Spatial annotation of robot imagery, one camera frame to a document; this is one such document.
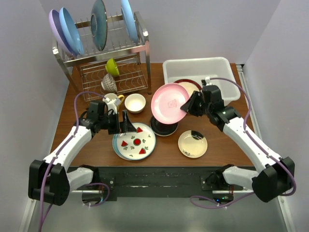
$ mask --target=pink plate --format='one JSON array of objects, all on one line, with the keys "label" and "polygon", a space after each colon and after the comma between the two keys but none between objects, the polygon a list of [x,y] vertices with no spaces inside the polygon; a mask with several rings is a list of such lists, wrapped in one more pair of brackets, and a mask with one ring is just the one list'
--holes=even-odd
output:
[{"label": "pink plate", "polygon": [[187,90],[176,83],[161,86],[151,100],[151,111],[161,123],[173,124],[187,114],[180,107],[189,100]]}]

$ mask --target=dish rack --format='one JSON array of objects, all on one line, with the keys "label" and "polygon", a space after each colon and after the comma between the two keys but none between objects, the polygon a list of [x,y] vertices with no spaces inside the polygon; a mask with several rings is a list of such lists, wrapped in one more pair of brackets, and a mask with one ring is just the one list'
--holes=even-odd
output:
[{"label": "dish rack", "polygon": [[[84,55],[77,58],[68,56],[57,44],[53,37],[53,53],[62,71],[68,78],[76,93],[93,91],[106,94],[101,86],[104,75],[107,74],[105,65],[107,60],[114,58],[120,75],[114,77],[117,94],[128,93],[141,89],[151,89],[150,72],[150,45],[148,31],[139,12],[134,13],[135,25],[138,32],[139,42],[130,40],[122,14],[107,17],[108,33],[103,51],[99,51],[92,41],[90,20],[76,22],[81,40],[84,46]],[[140,66],[140,52],[145,53],[146,73]],[[80,75],[79,79],[72,77],[73,68],[76,67]],[[95,94],[84,94],[84,101],[92,101],[101,97]]]}]

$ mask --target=white bowl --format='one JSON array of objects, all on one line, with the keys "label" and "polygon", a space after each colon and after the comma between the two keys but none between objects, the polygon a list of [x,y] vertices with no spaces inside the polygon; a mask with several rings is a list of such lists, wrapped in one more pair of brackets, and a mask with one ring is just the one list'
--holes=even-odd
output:
[{"label": "white bowl", "polygon": [[146,99],[138,93],[133,93],[127,96],[125,106],[128,111],[138,114],[145,108]]}]

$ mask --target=yellow-green mug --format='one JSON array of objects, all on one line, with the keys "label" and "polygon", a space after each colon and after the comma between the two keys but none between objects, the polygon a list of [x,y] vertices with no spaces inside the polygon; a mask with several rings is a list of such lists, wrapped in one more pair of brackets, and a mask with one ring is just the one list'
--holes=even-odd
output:
[{"label": "yellow-green mug", "polygon": [[119,95],[119,96],[117,96],[116,94],[114,94],[114,93],[108,93],[108,94],[105,94],[104,95],[106,98],[109,98],[110,99],[110,101],[114,101],[114,99],[116,99],[116,98],[119,98],[119,100],[120,100],[120,103],[119,103],[119,105],[117,105],[117,110],[119,110],[119,107],[120,107],[120,105],[121,105],[121,103],[124,101],[124,99],[125,99],[125,97],[124,97],[124,95]]},{"label": "yellow-green mug", "polygon": [[110,73],[113,76],[119,76],[119,70],[116,64],[116,61],[114,58],[111,58],[107,61],[105,65],[105,69],[108,73]]}]

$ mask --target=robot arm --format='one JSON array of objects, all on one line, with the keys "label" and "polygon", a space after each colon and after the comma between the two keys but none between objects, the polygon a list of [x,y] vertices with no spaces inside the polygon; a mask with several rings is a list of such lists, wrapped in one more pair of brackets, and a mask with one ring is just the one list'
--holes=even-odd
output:
[{"label": "robot arm", "polygon": [[[77,132],[75,133],[76,125],[74,125],[65,140],[50,155],[45,157],[43,161],[32,162],[29,168],[28,196],[32,199],[40,199],[43,176],[53,158],[56,160],[45,184],[45,202],[62,205],[71,191],[89,183],[101,182],[96,167],[83,165],[70,173],[67,173],[67,170],[82,147],[100,130],[108,130],[109,134],[136,132],[128,119],[127,112],[123,111],[122,114],[123,121],[119,122],[114,102],[106,104],[102,101],[92,101],[87,112],[84,112],[79,118]],[[59,154],[56,154],[61,147],[63,149]]]},{"label": "robot arm", "polygon": [[257,146],[245,132],[244,119],[240,114],[233,107],[224,106],[220,89],[213,85],[209,78],[202,80],[202,84],[202,91],[195,91],[181,109],[194,116],[207,115],[213,125],[244,151],[256,168],[256,171],[250,171],[227,165],[209,176],[207,184],[218,189],[234,184],[243,186],[252,189],[264,202],[269,202],[291,189],[292,180],[287,172],[270,157],[282,163],[292,175],[294,175],[294,162],[289,157],[283,159],[272,151],[249,127],[246,127],[247,133],[260,145],[260,147]]}]

